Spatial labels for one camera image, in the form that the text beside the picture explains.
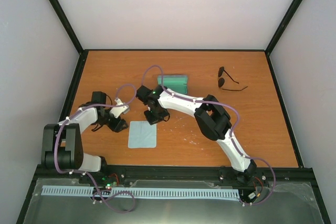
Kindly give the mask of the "light blue cleaning cloth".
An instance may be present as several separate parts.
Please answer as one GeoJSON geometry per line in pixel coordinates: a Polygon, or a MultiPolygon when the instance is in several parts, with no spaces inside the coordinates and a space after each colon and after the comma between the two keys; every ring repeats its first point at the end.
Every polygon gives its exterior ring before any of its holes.
{"type": "Polygon", "coordinates": [[[156,124],[147,121],[131,121],[129,126],[128,148],[155,148],[157,145],[156,124]]]}

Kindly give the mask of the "grey-blue glasses case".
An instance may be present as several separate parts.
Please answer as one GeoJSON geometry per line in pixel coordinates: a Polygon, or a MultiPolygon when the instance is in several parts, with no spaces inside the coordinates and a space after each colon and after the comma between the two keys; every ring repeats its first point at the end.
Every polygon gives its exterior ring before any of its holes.
{"type": "Polygon", "coordinates": [[[181,94],[187,94],[188,76],[183,74],[165,74],[163,84],[168,89],[181,94]]]}

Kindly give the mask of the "dark round sunglasses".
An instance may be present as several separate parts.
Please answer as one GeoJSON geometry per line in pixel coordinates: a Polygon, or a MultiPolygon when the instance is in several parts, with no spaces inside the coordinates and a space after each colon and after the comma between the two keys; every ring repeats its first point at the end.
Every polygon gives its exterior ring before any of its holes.
{"type": "Polygon", "coordinates": [[[239,84],[239,82],[233,79],[233,77],[225,70],[224,66],[219,67],[217,77],[218,77],[217,85],[219,89],[230,91],[230,92],[240,92],[248,88],[248,86],[244,86],[238,89],[226,88],[225,84],[228,79],[230,79],[235,84],[239,84]]]}

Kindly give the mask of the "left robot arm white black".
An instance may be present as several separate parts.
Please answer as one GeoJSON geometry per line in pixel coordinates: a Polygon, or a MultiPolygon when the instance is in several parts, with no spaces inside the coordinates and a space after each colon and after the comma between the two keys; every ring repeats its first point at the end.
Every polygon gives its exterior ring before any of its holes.
{"type": "Polygon", "coordinates": [[[107,97],[104,92],[94,91],[91,101],[82,104],[73,115],[44,127],[41,148],[41,165],[44,168],[61,172],[91,172],[91,178],[100,184],[108,180],[105,158],[85,153],[81,139],[82,133],[92,125],[97,126],[93,131],[107,126],[116,133],[128,128],[121,115],[129,111],[129,105],[119,98],[108,105],[107,97]]]}

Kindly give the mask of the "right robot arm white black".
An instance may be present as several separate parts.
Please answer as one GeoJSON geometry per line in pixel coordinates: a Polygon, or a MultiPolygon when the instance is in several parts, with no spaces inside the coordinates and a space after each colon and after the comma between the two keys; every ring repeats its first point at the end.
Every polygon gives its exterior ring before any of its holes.
{"type": "Polygon", "coordinates": [[[238,183],[246,185],[251,181],[257,165],[248,158],[234,134],[230,115],[213,95],[195,98],[161,86],[151,90],[144,85],[136,92],[136,97],[148,107],[144,115],[149,124],[169,120],[169,110],[193,117],[200,132],[207,139],[216,142],[224,151],[232,169],[236,171],[238,183]]]}

